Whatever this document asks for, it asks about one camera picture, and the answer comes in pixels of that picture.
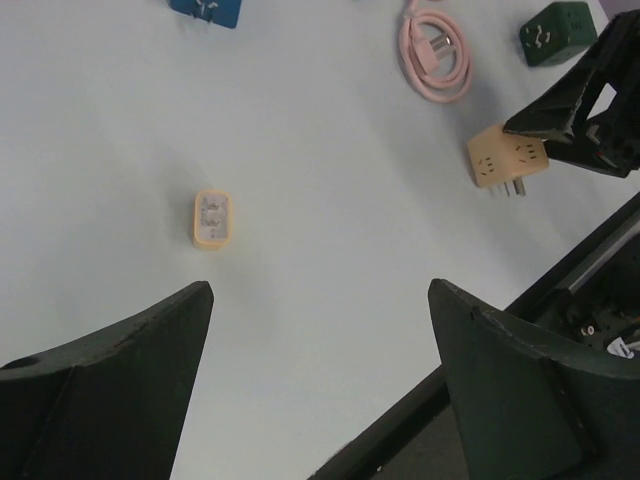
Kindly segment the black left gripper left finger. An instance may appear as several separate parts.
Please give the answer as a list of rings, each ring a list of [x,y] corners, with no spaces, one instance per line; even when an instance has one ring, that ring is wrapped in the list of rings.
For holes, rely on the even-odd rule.
[[[170,478],[213,305],[194,282],[2,366],[2,478]]]

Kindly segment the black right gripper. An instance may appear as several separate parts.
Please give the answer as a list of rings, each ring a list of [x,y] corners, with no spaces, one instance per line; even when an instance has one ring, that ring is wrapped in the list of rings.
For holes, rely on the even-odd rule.
[[[639,169],[639,14],[616,15],[578,62],[506,121],[549,158],[625,178]]]

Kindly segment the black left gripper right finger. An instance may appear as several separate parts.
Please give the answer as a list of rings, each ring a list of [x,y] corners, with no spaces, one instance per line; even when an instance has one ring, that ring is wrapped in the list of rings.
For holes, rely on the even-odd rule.
[[[428,301],[473,479],[636,479],[639,363],[442,279]]]

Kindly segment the beige cube socket adapter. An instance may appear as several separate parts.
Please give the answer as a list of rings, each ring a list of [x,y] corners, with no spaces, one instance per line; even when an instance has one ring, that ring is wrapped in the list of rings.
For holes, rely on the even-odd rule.
[[[507,194],[525,196],[524,178],[550,164],[542,140],[506,133],[502,125],[489,127],[466,146],[475,184],[481,189],[504,187]]]

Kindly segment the pink round power strip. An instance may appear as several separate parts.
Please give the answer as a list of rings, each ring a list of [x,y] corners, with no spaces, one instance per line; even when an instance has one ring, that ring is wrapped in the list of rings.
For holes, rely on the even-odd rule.
[[[406,80],[423,98],[450,104],[469,90],[471,49],[448,14],[407,1],[398,33],[398,52]]]

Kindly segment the yellow USB charger plug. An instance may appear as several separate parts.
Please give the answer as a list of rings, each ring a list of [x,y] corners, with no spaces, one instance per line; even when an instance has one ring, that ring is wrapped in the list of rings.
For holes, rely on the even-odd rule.
[[[231,240],[233,204],[231,196],[220,190],[199,192],[194,200],[192,241],[203,250],[217,251]]]

